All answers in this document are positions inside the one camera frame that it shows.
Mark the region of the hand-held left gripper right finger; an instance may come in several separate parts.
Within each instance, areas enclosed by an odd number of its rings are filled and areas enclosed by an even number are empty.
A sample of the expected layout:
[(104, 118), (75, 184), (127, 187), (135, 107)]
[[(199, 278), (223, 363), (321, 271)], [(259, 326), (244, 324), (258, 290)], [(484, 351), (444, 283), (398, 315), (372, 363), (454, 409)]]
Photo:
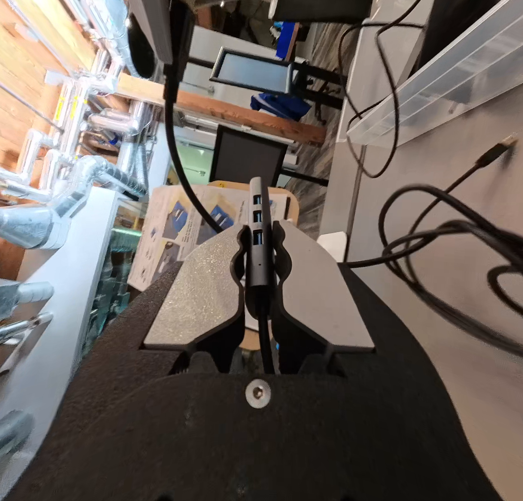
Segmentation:
[(287, 221), (273, 223), (278, 283), (273, 333), (282, 346), (300, 342), (328, 353), (372, 352), (375, 344), (336, 260)]

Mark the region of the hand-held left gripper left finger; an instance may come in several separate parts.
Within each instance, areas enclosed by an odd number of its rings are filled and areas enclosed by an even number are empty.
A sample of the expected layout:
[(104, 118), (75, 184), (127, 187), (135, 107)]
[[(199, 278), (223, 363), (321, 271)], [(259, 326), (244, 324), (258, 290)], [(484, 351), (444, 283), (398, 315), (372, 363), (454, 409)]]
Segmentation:
[(245, 335), (246, 226), (233, 225), (186, 257), (147, 333), (146, 349), (206, 352), (230, 367)]

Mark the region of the dark usb connector with cable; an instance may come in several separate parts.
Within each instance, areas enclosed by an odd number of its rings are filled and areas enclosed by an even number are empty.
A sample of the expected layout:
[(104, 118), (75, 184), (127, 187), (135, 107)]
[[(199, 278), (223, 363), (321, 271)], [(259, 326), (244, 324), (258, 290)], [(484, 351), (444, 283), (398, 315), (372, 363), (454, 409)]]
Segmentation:
[(260, 353), (265, 374), (274, 374), (269, 335), (271, 299), (275, 284), (272, 221), (267, 185), (261, 177), (250, 181), (248, 226), (250, 231), (246, 266), (246, 306), (258, 322)]

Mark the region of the clear plastic bin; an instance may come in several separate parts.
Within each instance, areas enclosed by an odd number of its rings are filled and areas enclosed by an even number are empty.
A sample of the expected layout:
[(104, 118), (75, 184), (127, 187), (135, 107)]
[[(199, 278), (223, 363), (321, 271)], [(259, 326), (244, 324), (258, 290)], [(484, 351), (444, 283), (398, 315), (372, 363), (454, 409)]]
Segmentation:
[[(422, 48), (434, 0), (421, 0), (405, 23), (380, 36), (396, 82), (401, 145), (522, 84), (522, 0), (496, 4), (458, 38), (410, 75)], [(376, 47), (378, 27), (362, 28), (352, 60), (337, 139), (353, 145), (389, 147), (394, 141), (394, 99)]]

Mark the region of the white stand base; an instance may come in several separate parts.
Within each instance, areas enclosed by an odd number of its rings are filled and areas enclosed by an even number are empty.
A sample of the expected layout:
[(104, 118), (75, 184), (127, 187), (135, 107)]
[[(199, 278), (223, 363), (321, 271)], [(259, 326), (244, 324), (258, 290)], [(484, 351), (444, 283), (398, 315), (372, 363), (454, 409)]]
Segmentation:
[(318, 236), (317, 243), (325, 249), (338, 263), (346, 261), (348, 236), (343, 231), (337, 231)]

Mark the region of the printed instruction sheet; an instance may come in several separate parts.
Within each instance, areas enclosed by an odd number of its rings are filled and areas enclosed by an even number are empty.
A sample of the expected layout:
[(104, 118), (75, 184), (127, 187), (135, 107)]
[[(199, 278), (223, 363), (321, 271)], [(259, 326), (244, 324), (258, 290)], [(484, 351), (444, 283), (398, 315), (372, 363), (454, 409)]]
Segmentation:
[[(248, 184), (219, 181), (194, 185), (193, 190), (223, 229), (237, 223), (248, 224)], [(128, 283), (140, 292), (145, 291), (176, 262), (184, 261), (214, 235), (180, 185), (154, 189)]]

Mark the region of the blue jacket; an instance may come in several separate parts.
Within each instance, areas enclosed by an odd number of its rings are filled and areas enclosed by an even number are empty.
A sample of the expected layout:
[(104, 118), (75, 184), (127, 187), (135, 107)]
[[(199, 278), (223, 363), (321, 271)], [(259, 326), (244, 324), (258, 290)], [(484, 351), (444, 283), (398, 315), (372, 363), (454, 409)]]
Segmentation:
[(268, 112), (276, 117), (299, 122), (311, 109), (311, 105), (296, 96), (257, 93), (251, 96), (250, 107), (254, 111)]

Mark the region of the metal air duct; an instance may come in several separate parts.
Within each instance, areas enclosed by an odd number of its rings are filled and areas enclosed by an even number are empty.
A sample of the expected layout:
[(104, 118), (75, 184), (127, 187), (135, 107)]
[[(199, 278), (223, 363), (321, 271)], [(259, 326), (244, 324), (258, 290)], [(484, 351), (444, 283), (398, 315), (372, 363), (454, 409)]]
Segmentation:
[[(59, 249), (93, 187), (148, 195), (159, 72), (127, 0), (1, 0), (1, 238)], [(148, 68), (149, 58), (152, 66)]]

